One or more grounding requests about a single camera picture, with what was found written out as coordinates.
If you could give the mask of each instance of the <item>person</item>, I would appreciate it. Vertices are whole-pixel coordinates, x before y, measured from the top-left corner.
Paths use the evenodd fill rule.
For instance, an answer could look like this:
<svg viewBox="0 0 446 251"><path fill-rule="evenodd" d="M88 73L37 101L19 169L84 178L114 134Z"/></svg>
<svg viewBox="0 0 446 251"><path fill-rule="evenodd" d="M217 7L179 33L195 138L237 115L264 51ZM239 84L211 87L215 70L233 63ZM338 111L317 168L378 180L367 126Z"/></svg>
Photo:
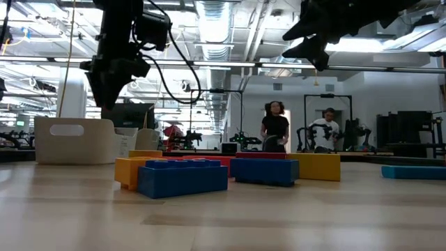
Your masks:
<svg viewBox="0 0 446 251"><path fill-rule="evenodd" d="M271 153L285 153L289 139L289 122L284 116L282 102L272 101L265 105L266 116L262 120L260 134L263 138L263 150Z"/></svg>
<svg viewBox="0 0 446 251"><path fill-rule="evenodd" d="M316 142L316 147L322 146L326 149L329 149L333 151L335 149L335 143L336 139L333 137L333 135L339 133L339 125L333 121L335 119L335 109L333 108L327 108L325 111L323 111L323 118L322 119L316 119L311 123L309 126L313 124L318 125L326 125L332 128L331 136L329 139L324 138L325 132L323 131L323 128L315 127L316 135L317 137L314 139Z"/></svg>

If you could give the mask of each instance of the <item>woman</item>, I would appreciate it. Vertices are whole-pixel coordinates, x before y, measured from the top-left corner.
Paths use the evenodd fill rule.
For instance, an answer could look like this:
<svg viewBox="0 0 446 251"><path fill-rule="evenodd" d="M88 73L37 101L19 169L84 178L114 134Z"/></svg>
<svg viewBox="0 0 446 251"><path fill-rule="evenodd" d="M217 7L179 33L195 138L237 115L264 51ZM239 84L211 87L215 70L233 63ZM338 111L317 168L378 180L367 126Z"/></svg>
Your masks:
<svg viewBox="0 0 446 251"><path fill-rule="evenodd" d="M289 138L289 122L284 116L282 102L272 101L265 105L266 116L262 120L260 134L263 137L263 150L269 153L285 153Z"/></svg>

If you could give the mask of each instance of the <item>bin handle hole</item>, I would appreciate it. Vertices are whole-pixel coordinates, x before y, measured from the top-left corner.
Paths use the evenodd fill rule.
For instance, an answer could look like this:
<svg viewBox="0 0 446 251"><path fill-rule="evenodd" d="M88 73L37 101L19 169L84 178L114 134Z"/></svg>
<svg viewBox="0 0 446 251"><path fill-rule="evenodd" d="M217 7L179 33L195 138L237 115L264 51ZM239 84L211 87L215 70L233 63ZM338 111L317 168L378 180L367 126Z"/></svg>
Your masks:
<svg viewBox="0 0 446 251"><path fill-rule="evenodd" d="M49 133L53 136L78 137L84 134L84 127L82 125L52 125Z"/></svg>

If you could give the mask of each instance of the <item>yellow toy brick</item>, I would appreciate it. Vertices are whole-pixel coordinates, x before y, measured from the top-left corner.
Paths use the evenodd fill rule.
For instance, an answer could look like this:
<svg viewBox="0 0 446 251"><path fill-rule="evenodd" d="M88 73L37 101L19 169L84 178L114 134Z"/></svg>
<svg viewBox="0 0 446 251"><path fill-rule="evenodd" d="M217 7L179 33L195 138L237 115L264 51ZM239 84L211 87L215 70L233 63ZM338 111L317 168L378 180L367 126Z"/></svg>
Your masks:
<svg viewBox="0 0 446 251"><path fill-rule="evenodd" d="M130 150L128 153L128 156L129 156L129 158L133 158L133 157L160 158L160 157L162 157L162 151Z"/></svg>
<svg viewBox="0 0 446 251"><path fill-rule="evenodd" d="M136 191L138 184L138 167L146 165L147 160L165 160L162 158L117 158L114 164L114 180L121 187Z"/></svg>
<svg viewBox="0 0 446 251"><path fill-rule="evenodd" d="M320 181L341 181L339 154L291 153L291 160L299 160L299 178Z"/></svg>

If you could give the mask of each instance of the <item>blue toy brick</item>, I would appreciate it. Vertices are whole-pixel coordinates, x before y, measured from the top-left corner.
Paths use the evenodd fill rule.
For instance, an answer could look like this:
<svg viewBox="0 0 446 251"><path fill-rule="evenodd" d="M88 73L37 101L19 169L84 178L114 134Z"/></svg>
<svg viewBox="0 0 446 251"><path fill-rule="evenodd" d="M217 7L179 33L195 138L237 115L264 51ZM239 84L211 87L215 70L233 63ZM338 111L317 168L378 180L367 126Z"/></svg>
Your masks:
<svg viewBox="0 0 446 251"><path fill-rule="evenodd" d="M384 178L446 180L446 167L382 166Z"/></svg>
<svg viewBox="0 0 446 251"><path fill-rule="evenodd" d="M231 175L236 181L291 186L299 179L297 160L234 158Z"/></svg>
<svg viewBox="0 0 446 251"><path fill-rule="evenodd" d="M227 172L219 160L149 160L138 169L137 191L159 199L227 190Z"/></svg>

